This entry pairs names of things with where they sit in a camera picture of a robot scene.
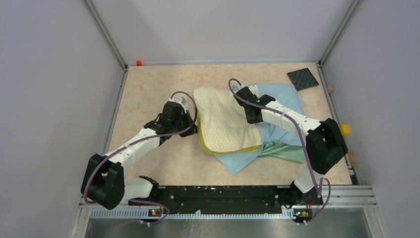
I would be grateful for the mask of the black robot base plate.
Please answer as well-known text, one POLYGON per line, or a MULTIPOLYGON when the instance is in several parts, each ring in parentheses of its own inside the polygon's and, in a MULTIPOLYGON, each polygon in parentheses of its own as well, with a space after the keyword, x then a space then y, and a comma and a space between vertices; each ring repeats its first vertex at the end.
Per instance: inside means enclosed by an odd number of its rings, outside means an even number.
POLYGON ((321 205, 314 190, 303 194, 290 186, 160 186, 141 201, 165 205, 170 214, 279 214, 287 208, 321 205))

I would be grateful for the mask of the cream yellow pillow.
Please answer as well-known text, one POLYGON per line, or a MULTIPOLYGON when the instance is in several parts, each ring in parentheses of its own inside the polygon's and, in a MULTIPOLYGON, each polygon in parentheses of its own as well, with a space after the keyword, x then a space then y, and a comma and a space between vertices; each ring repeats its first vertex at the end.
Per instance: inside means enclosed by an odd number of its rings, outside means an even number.
POLYGON ((214 155, 259 149, 262 137, 249 124, 245 111, 228 90, 198 87, 193 92, 198 109, 198 135, 202 148, 214 155))

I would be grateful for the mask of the green and blue pillowcase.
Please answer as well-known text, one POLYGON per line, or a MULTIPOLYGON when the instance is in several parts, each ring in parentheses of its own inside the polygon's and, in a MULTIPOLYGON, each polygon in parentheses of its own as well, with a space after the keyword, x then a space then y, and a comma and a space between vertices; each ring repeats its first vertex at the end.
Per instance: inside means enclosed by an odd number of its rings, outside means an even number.
MULTIPOLYGON (((257 87, 260 94, 270 95, 284 106, 300 114, 304 113, 293 85, 274 83, 258 84, 257 87)), ((262 138, 262 145, 257 150, 216 156, 231 175, 238 174, 256 158, 275 157, 296 163, 306 161, 298 136, 270 123, 261 122, 257 127, 262 138)))

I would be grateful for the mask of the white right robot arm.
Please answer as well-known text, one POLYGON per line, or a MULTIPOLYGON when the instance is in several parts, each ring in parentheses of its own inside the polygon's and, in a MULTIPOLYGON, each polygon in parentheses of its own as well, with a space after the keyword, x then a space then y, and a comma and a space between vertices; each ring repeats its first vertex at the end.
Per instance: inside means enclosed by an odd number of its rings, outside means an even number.
POLYGON ((249 124, 270 123, 297 136, 306 158, 306 168, 291 183, 290 197, 296 204, 310 199, 312 189, 320 193, 326 173, 348 153, 337 122, 313 119, 286 107, 269 95, 258 96, 256 85, 242 86, 233 94, 243 107, 249 124))

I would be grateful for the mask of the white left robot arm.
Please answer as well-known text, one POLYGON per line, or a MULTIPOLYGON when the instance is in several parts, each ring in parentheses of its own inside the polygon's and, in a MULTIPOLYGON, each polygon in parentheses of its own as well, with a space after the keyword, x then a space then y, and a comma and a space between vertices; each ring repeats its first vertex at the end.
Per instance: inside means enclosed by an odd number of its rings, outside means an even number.
POLYGON ((88 161, 81 194, 86 203, 97 203, 108 210, 122 201, 140 198, 147 205, 158 201, 159 192, 145 177, 125 179, 129 169, 144 155, 175 135, 187 137, 197 130, 185 107, 186 99, 170 98, 158 116, 146 123, 130 140, 104 155, 94 154, 88 161))

